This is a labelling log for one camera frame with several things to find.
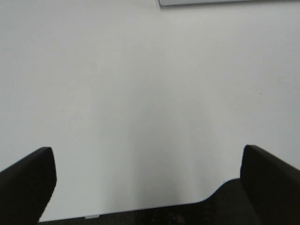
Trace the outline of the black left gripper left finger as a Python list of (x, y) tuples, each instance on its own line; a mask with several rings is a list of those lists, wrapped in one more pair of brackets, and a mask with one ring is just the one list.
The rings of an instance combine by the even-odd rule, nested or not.
[(0, 223), (36, 225), (57, 183), (54, 154), (42, 147), (0, 172)]

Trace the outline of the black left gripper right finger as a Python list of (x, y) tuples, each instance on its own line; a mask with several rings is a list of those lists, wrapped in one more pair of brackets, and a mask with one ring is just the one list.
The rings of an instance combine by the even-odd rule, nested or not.
[(300, 223), (299, 169), (256, 145), (246, 145), (240, 181), (263, 225)]

